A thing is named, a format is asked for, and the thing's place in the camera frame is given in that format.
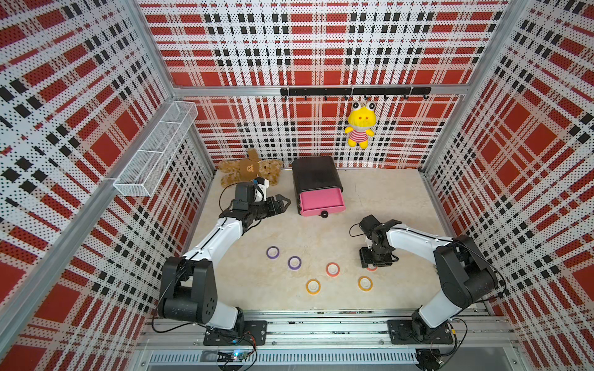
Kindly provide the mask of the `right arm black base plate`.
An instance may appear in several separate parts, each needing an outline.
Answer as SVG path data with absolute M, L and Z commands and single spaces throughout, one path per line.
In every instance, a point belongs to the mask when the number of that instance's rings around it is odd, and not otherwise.
M 421 321 L 389 320 L 388 335 L 392 345 L 452 345 L 455 343 L 453 331 L 443 323 L 431 329 Z

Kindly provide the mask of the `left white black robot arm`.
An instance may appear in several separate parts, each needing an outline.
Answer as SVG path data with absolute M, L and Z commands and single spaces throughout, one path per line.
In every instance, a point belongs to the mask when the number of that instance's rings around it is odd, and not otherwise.
M 158 316 L 228 332 L 244 333 L 244 313 L 218 298 L 215 268 L 230 247 L 255 221 L 286 212 L 291 200 L 278 194 L 248 202 L 235 200 L 196 247 L 181 257 L 168 258 L 162 269 Z

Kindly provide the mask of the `pink drawer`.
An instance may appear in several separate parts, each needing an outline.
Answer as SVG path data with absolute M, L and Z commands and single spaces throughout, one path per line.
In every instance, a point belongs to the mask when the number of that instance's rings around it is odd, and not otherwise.
M 343 193 L 340 188 L 310 190 L 299 195 L 299 214 L 301 216 L 328 217 L 333 213 L 346 210 Z

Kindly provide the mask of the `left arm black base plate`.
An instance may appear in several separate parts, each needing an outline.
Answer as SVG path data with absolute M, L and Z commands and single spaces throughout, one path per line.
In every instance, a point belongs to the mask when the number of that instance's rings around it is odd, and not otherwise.
M 263 346 L 266 342 L 266 321 L 244 321 L 242 327 L 232 330 L 208 328 L 204 346 Z

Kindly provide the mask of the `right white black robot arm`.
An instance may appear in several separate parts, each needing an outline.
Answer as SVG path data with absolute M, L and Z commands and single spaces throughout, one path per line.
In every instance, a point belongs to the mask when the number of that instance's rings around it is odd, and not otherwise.
M 411 327 L 426 336 L 499 286 L 496 270 L 472 238 L 442 237 L 411 228 L 398 220 L 363 218 L 358 227 L 366 246 L 360 249 L 362 267 L 390 267 L 396 250 L 407 251 L 433 264 L 439 290 L 411 315 Z

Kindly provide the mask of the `black drawer cabinet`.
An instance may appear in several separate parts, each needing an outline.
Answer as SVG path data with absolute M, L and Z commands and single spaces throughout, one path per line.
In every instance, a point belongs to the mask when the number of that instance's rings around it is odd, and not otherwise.
M 292 163 L 292 176 L 298 213 L 300 193 L 329 188 L 340 188 L 343 192 L 340 175 L 330 156 L 296 159 Z

